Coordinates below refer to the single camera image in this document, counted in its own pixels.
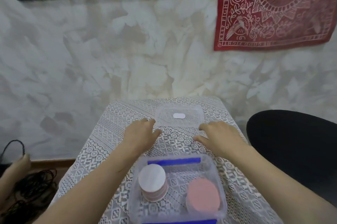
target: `wall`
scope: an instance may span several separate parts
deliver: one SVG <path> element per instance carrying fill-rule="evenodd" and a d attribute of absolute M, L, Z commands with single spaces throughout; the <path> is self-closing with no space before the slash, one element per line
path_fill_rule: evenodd
<path fill-rule="evenodd" d="M 266 109 L 337 122 L 337 34 L 316 47 L 213 52 L 217 0 L 0 0 L 0 148 L 75 158 L 121 98 L 216 95 L 244 129 Z M 18 151 L 10 148 L 7 158 Z"/>

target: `blue tape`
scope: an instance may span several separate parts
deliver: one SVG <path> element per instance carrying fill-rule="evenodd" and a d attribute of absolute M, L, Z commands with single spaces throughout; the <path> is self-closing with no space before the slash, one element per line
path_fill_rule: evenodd
<path fill-rule="evenodd" d="M 164 222 L 155 224 L 216 224 L 216 220 L 198 220 L 198 221 L 184 221 L 184 222 Z"/>
<path fill-rule="evenodd" d="M 180 158 L 180 159 L 166 159 L 166 160 L 153 160 L 148 161 L 148 165 L 157 164 L 160 166 L 168 165 L 187 165 L 187 164 L 198 164 L 201 162 L 201 158 Z"/>

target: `table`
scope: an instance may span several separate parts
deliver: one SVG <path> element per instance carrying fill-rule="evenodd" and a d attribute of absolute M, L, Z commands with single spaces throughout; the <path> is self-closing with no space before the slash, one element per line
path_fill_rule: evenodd
<path fill-rule="evenodd" d="M 62 178 L 52 203 L 67 193 L 76 183 L 107 158 L 111 151 L 122 141 L 125 127 L 133 121 L 144 117 L 148 119 L 154 118 L 156 108 L 163 103 L 199 104 L 203 108 L 206 123 L 216 120 L 225 121 L 240 131 L 221 100 L 215 97 L 196 96 L 192 98 L 113 102 L 107 106 L 81 153 Z M 198 129 L 169 126 L 156 127 L 156 125 L 155 128 L 160 128 L 163 132 L 155 145 L 145 153 L 146 155 L 197 153 L 208 154 L 213 158 L 223 183 L 228 204 L 227 217 L 222 221 L 223 223 L 282 223 L 270 205 L 239 169 L 234 167 L 228 160 L 215 157 L 203 145 L 192 140 L 192 136 L 200 133 Z M 240 134 L 242 139 L 247 142 L 241 131 Z M 129 224 L 127 215 L 128 194 L 132 179 L 133 168 L 128 172 L 107 206 L 100 224 Z"/>

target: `red tapestry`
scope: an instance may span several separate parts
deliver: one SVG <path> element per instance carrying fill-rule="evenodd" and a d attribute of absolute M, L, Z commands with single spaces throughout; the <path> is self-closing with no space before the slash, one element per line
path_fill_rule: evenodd
<path fill-rule="evenodd" d="M 328 42 L 337 0 L 218 0 L 215 51 L 278 50 Z"/>

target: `wooden baseboard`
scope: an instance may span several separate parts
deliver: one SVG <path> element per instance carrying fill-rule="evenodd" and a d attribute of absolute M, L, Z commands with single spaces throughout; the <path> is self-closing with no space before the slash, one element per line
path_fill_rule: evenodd
<path fill-rule="evenodd" d="M 75 162 L 74 159 L 53 159 L 32 161 L 32 169 L 60 169 L 69 168 Z"/>

